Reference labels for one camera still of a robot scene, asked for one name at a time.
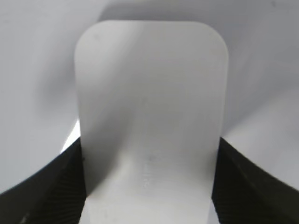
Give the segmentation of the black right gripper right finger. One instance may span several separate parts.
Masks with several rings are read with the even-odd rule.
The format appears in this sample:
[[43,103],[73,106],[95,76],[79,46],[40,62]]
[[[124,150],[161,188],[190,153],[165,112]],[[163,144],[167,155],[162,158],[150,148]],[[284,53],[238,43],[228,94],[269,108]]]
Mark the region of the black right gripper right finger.
[[221,224],[297,224],[299,192],[220,139],[212,201]]

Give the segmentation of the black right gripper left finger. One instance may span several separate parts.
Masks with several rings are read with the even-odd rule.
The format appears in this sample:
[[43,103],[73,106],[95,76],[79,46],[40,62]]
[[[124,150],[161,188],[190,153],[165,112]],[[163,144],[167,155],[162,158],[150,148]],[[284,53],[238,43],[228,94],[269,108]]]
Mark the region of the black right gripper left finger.
[[77,139],[30,178],[0,195],[2,224],[77,224],[85,204],[83,156]]

